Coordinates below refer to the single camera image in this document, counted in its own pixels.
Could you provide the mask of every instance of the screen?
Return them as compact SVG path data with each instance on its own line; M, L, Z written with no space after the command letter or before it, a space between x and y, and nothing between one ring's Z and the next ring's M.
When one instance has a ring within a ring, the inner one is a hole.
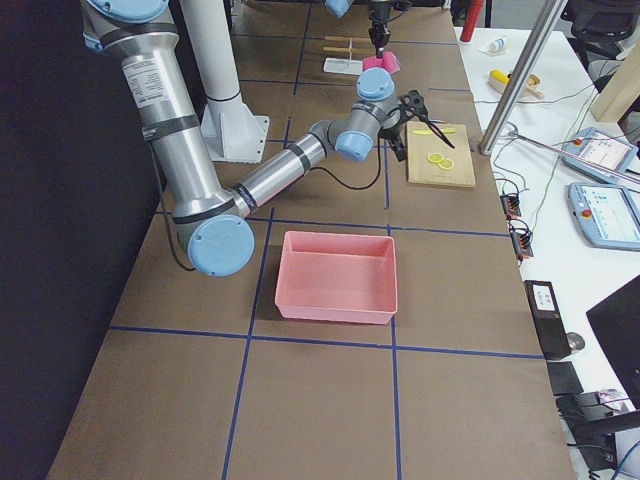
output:
M602 165L609 170L617 170L631 148L629 145L602 133L593 132L588 143L580 152L580 158L586 162Z
M640 276L589 310L587 318L611 368L640 409Z
M638 219L629 207L622 190L583 186L582 192L603 239L618 242L640 241Z

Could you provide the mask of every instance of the cable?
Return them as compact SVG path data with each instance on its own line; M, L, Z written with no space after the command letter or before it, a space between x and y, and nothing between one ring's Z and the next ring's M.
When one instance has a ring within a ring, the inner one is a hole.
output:
M522 190L521 192L526 192L529 189L527 188L527 179L524 178L521 174L519 174L518 172L515 172L513 170L509 170L507 167L503 167L502 165L498 165L498 160L500 159L500 155L502 155L502 152L504 151L505 148L507 148L509 145L511 145L513 142L515 142L517 140L517 138L512 138L510 139L507 143L505 143L504 145L502 145L500 147L500 150L498 150L498 153L496 154L496 158L494 158L492 160L492 164L494 168L498 168L504 172L507 173L511 173L512 175L515 175L516 177L520 178L522 180Z
M582 104L582 107L580 108L580 111L578 112L578 116L576 117L576 119L571 124L571 127L569 127L569 131L567 132L567 135L564 137L565 140L567 140L569 138L569 136L571 135L571 132L574 131L573 129L574 129L576 123L578 122L578 119L580 118L580 116L582 116L582 120L580 121L580 125L578 126L578 129L576 130L577 132L580 131L580 128L582 128L582 124L584 122L584 119L586 118L587 113L589 112L589 107L591 107L591 104L593 104L593 102L595 102L596 98L598 98L597 95L595 95L593 97L593 99L592 99L591 98L591 94L589 94L589 96L587 97L585 102ZM553 162L553 168L551 169L551 174L549 175L549 179L547 180L547 184L544 186L544 193L542 195L542 200L540 200L540 204L536 207L536 209L534 211L535 213L534 213L533 227L531 227L531 231L532 232L535 231L536 227L538 226L538 218L540 216L540 211L542 210L544 202L547 199L547 195L549 194L549 187L551 186L551 181L553 180L553 177L554 177L554 175L556 173L556 170L558 168L558 164L559 163L560 163L560 157L556 157L555 162Z
M609 450L605 447L601 447L600 445L589 445L587 443L567 443L567 447L573 448L597 448L598 450L602 450L604 452L608 452Z
M609 140L617 140L617 139L619 139L619 138L624 138L624 137L626 137L627 135L633 135L634 133L636 133L636 132L638 132L638 131L640 131L640 127L634 128L634 129L633 129L633 130L631 130L630 132L623 133L622 135L618 135L617 137L607 137L607 138L584 137L584 138L581 138L580 140L582 140L583 142L584 142L585 140L594 140L594 141L600 141L600 142L607 142L607 141L609 141ZM565 144L567 144L567 143L572 143L572 142L573 142L573 140L567 140L567 141L564 141L564 142L554 143L554 144L552 144L551 146L552 146L552 147L557 147L557 146L559 146L559 145L565 145Z
M160 196L160 206L162 207L162 218L164 219L164 230L167 234L167 240L169 242L169 248L171 249L171 256L174 261L178 264L180 268L187 272L193 272L195 268L187 267L184 263L180 261L178 258L178 254L176 253L176 247L173 244L173 238L171 236L171 226L169 225L169 214L167 213L167 208L164 204L164 192L162 191L162 180L160 180L160 170L158 168L158 159L156 157L156 152L153 150L153 146L149 144L149 150L151 150L151 159L153 161L153 171L156 176L156 187L158 188L158 195Z
M494 180L495 180L496 182L503 181L503 182L506 182L506 183L510 183L510 184L511 184L511 185L513 185L513 187L516 189L515 194L516 194L516 195L519 195L519 194L520 194L520 189L518 188L518 185L516 184L516 182L514 182L513 180L509 180L508 178L504 178L504 177L494 178ZM503 194L503 195L509 195L508 193L506 193L506 192L504 191L504 184L502 185L502 194Z
M516 227L512 222L519 222L523 226ZM529 228L526 222L520 220L519 218L511 218L509 219L509 232L515 232L520 235L522 240L522 246L528 248L533 243L533 231Z
M411 2L409 1L402 1L402 2L398 2L399 5L402 5L402 8L404 8L405 10L401 11L398 15L396 15L395 17L393 17L392 19L390 19L387 23L391 23L394 20L399 19L402 15L404 15L405 13L407 13L409 11L409 9L411 8Z
M312 168L309 169L309 171L313 172L314 170L320 170L322 172L325 172L331 178L333 178L336 182L338 182L343 187L348 188L349 190L358 190L358 191L367 190L368 188L371 188L371 187L373 187L375 185L375 183L380 178L380 174L382 173L382 156L380 155L380 138L378 138L377 150L378 150L378 172L376 173L375 178L373 180L371 180L371 182L369 182L367 185L364 185L362 187L354 187L353 185L349 185L349 184L343 182L331 170L328 170L328 169L326 169L324 167L312 167Z
M616 471L613 472L613 476L611 477L611 480L616 480L616 478L618 478L618 475L620 474L620 472L622 471L622 466L624 465L624 462L627 461L627 458L629 458L631 456L631 454L633 453L633 451L640 447L640 440L638 440L635 445L633 447L631 447L629 449L629 451L627 452L627 454L622 458L622 460L620 461L620 463L618 464L618 468L616 468Z
M582 92L584 92L589 87L593 87L593 84L587 85L586 87L581 88L576 93L572 93L571 95L566 95L564 97L560 97L560 98L557 98L555 100L540 100L540 101L534 101L534 102L527 102L525 100L518 100L516 103L522 103L522 104L527 104L527 105L537 105L537 104L547 104L548 105L548 104L552 104L552 103L558 103L561 100L566 100L568 98L577 97L578 95L580 95ZM477 100L477 101L475 101L473 103L496 104L496 103L500 103L500 100L497 100L497 101L493 101L493 100Z

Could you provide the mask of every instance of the blue joint cap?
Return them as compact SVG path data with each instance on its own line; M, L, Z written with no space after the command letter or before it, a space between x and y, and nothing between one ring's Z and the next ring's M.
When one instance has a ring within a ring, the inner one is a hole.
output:
M336 140L336 152L356 162L363 162L373 148L373 139L362 132L342 132Z
M97 38L90 37L86 33L83 33L84 46L91 50L93 53L104 53L104 48Z
M189 260L200 272L226 277L244 267L255 240L249 224L235 215L218 215L202 222L189 239Z
M351 5L347 0L326 0L324 6L336 18L342 18L349 11Z
M124 23L150 22L169 6L169 0L87 0L103 15Z
M384 100L393 95L396 90L391 74L380 67L370 68L362 72L356 85L358 96L371 102Z

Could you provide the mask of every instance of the white table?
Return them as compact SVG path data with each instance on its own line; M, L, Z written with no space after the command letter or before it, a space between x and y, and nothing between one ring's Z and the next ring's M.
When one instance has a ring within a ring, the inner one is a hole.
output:
M476 102L499 99L499 94L488 83L489 72L493 69L510 72L528 34L528 31L523 30L476 29L472 42L460 45ZM488 56L479 51L480 47L503 36L510 39L506 54ZM533 73L541 79L539 90L545 93L545 101L575 94L591 84L562 32L552 33ZM546 144L562 142L569 132L577 131L579 119L571 130L570 127L585 102L588 106L589 99L594 95L595 89L587 88L574 97L557 103L518 104L509 120L525 136ZM487 127L495 108L495 103L476 103L483 129ZM598 127L612 135L622 133L616 124L596 122L587 113L582 128L589 126ZM504 143L504 140L499 141L493 149L492 161ZM499 165L506 166L526 179L529 190L522 193L520 207L523 220L532 227L535 223L534 212L543 198L555 161L556 154L553 152L521 141L515 141L506 147L498 159ZM637 170L639 165L640 162L635 159L630 168ZM504 176L523 188L523 180L518 176L506 172ZM586 311L640 274L640 253L595 249L587 245L575 225L566 200L566 186L576 181L589 180L563 164L558 164L534 231L534 257L523 262L520 272L523 280L545 280L553 283L565 330L577 332L584 337L585 349L566 359L573 362L584 390L622 390L595 339ZM501 188L503 182L497 183ZM634 194L634 200L640 204L640 195ZM584 462L578 452L573 453L574 467L580 478L583 478L586 474Z

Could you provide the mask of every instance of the black office chair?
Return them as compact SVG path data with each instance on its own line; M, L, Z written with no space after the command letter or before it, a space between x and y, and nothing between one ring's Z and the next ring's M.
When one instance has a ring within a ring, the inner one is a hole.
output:
M562 19L572 22L569 43L586 67L587 52L614 59L616 42L629 38L640 17L640 0L569 0Z

